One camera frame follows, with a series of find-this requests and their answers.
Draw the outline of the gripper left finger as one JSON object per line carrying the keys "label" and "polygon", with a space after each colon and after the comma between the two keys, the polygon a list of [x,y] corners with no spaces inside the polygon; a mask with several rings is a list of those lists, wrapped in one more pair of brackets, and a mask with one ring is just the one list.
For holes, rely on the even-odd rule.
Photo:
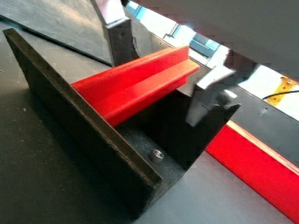
{"label": "gripper left finger", "polygon": [[131,19],[127,17],[120,0],[89,0],[100,19],[112,66],[125,64],[139,58]]}

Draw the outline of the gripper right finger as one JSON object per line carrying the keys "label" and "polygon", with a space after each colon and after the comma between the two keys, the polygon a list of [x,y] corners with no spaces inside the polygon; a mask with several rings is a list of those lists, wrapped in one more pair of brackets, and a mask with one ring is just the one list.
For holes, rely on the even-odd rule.
{"label": "gripper right finger", "polygon": [[229,89],[249,78],[256,68],[257,63],[252,59],[233,51],[228,52],[223,64],[215,66],[195,84],[185,117],[192,127],[216,105],[225,107],[236,99]]}

